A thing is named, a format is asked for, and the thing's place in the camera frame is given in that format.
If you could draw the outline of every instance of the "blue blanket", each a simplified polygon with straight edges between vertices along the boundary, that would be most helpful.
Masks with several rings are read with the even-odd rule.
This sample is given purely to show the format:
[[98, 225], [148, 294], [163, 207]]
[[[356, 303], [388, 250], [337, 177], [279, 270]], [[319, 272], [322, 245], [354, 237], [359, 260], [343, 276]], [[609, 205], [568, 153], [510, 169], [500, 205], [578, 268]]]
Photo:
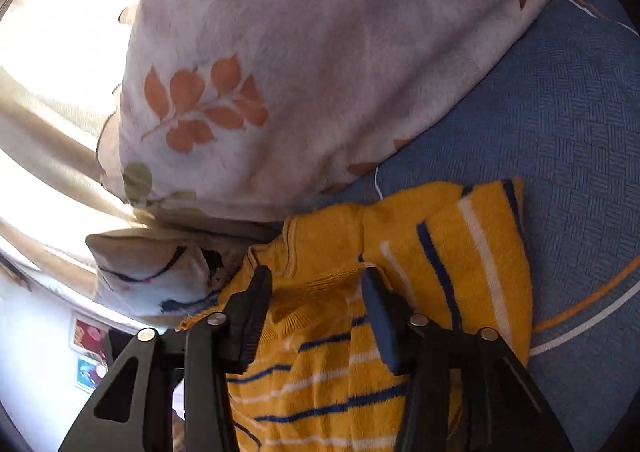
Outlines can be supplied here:
[[617, 0], [553, 0], [442, 121], [331, 202], [513, 175], [529, 369], [576, 451], [596, 451], [640, 388], [640, 39]]

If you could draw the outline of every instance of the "metal rivet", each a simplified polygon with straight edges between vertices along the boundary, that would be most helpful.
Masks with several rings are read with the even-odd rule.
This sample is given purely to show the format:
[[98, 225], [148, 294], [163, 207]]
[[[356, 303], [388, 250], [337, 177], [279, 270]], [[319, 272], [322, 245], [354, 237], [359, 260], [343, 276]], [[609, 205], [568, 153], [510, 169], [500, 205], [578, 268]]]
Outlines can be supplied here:
[[138, 340], [141, 342], [149, 342], [149, 340], [153, 340], [154, 338], [156, 338], [156, 332], [150, 327], [138, 331]]
[[491, 327], [485, 327], [480, 330], [480, 337], [482, 340], [488, 340], [489, 342], [494, 342], [498, 339], [498, 331], [492, 329]]
[[212, 313], [207, 318], [207, 324], [210, 326], [222, 326], [226, 322], [226, 315], [222, 313], [222, 311], [218, 311], [216, 313]]
[[409, 318], [409, 324], [414, 327], [425, 327], [429, 323], [429, 318], [427, 315], [423, 315], [422, 313], [414, 313]]

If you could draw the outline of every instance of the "yellow shirt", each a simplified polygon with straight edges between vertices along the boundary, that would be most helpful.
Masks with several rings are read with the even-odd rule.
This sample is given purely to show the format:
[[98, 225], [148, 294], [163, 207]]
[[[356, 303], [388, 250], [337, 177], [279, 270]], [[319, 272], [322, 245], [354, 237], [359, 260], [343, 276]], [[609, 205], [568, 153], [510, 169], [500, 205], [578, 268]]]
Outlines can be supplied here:
[[[417, 312], [446, 328], [491, 326], [524, 363], [531, 334], [529, 265], [520, 237], [522, 183], [463, 189], [436, 182], [371, 206], [339, 205], [287, 220], [254, 246], [189, 328], [267, 265], [273, 296], [255, 361], [228, 388], [241, 451], [391, 450], [407, 378], [380, 361], [360, 274], [376, 266]], [[452, 378], [450, 429], [461, 388]]]

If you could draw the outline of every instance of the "framed poster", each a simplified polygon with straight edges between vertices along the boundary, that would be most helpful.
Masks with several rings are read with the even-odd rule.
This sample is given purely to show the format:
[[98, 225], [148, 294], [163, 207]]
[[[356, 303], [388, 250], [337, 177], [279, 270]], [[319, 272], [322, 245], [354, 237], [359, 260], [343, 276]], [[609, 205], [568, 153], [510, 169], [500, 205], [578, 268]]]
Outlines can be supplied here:
[[94, 392], [94, 389], [100, 385], [100, 381], [106, 373], [107, 368], [101, 362], [92, 360], [87, 356], [78, 356], [76, 387], [88, 393]]
[[74, 315], [69, 346], [81, 355], [104, 363], [106, 354], [104, 353], [102, 342], [107, 336], [107, 330], [106, 326], [98, 322], [80, 315]]

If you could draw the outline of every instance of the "wall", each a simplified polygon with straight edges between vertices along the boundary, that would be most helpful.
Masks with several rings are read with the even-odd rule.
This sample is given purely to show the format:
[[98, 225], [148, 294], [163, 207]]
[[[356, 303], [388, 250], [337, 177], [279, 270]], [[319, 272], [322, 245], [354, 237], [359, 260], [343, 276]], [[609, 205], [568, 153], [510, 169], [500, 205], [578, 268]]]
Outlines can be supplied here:
[[0, 278], [0, 400], [34, 452], [56, 452], [88, 394], [75, 386], [73, 311]]

